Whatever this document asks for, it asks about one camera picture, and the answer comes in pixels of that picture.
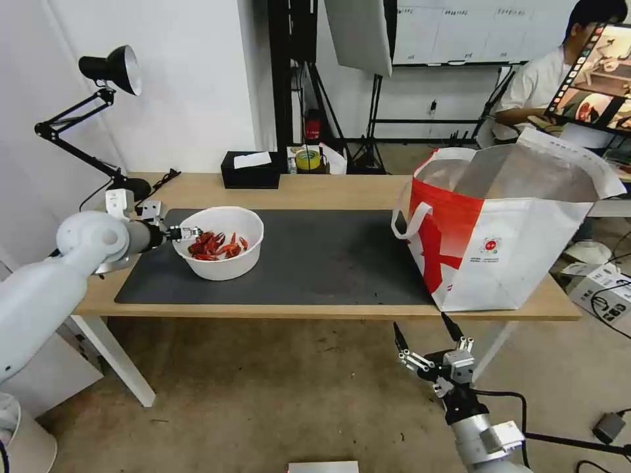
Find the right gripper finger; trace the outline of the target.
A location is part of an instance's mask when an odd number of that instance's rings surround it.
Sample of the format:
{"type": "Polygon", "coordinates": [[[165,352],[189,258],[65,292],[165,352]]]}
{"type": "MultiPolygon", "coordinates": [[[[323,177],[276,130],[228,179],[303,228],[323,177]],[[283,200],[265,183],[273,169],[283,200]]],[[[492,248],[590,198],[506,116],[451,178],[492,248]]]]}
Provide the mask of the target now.
{"type": "Polygon", "coordinates": [[[471,337],[466,337],[459,325],[453,321],[445,312],[441,313],[442,321],[450,335],[451,339],[456,343],[456,350],[472,352],[473,344],[475,340],[471,337]]]}
{"type": "Polygon", "coordinates": [[[394,343],[398,350],[398,359],[407,369],[416,374],[436,374],[436,364],[409,349],[408,343],[398,323],[393,322],[394,343]]]}

